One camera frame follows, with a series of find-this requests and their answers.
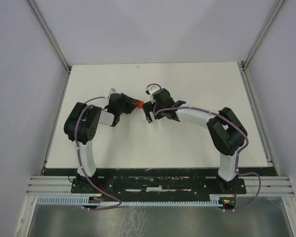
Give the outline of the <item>orange round charging case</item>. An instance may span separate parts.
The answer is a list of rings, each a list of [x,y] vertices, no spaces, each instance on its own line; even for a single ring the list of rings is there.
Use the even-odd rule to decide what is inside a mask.
[[[136,107],[141,109],[143,107],[143,104],[144,104],[144,101],[139,101],[137,104],[136,104]]]

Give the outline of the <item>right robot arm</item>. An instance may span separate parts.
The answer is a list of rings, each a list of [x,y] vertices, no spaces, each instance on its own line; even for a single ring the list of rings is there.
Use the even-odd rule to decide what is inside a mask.
[[[141,106],[146,120],[167,118],[177,122],[188,122],[209,131],[215,148],[220,153],[220,166],[217,175],[217,189],[228,193],[234,188],[238,174],[239,154],[248,144],[248,133],[232,109],[224,107],[218,111],[188,106],[185,101],[174,101],[165,88],[146,90],[150,101],[141,102],[126,98],[127,106],[133,110]]]

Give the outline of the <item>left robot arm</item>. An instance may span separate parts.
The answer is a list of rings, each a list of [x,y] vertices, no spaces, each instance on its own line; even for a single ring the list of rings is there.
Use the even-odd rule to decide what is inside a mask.
[[[77,158],[78,177],[84,177],[82,187],[93,193],[99,188],[94,176],[97,167],[93,155],[92,141],[98,125],[115,127],[122,114],[131,114],[141,101],[124,93],[112,93],[104,107],[77,102],[64,124],[64,133],[72,141]]]

